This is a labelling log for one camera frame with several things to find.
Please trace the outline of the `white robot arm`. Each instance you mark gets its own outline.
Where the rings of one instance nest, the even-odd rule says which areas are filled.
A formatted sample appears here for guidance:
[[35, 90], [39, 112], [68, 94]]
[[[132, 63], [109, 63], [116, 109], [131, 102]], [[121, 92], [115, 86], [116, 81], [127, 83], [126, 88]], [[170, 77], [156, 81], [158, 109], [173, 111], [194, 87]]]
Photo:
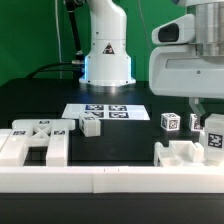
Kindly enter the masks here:
[[[126, 21], [112, 0], [86, 0], [91, 50], [80, 82], [105, 90], [135, 83], [126, 53]], [[172, 0], [186, 14], [152, 31], [157, 47], [149, 60], [149, 87], [156, 95], [187, 97], [197, 116], [202, 98], [224, 99], [224, 0]]]

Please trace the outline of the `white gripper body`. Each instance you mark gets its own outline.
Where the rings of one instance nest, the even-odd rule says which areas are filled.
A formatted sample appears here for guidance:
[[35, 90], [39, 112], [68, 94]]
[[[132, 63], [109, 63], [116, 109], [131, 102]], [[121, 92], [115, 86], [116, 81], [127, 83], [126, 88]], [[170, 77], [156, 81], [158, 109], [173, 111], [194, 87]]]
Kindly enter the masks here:
[[199, 57], [193, 45], [157, 47], [149, 61], [155, 95], [224, 98], [224, 56]]

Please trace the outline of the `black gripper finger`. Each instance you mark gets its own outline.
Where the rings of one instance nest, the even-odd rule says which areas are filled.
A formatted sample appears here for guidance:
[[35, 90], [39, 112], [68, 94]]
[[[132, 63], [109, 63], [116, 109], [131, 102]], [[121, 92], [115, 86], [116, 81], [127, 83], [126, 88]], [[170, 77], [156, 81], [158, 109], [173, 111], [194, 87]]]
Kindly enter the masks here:
[[201, 117], [205, 114], [205, 110], [201, 104], [201, 101], [199, 98], [196, 97], [190, 97], [189, 98], [189, 105], [192, 109], [192, 111], [196, 114], [197, 116], [197, 124], [201, 124]]

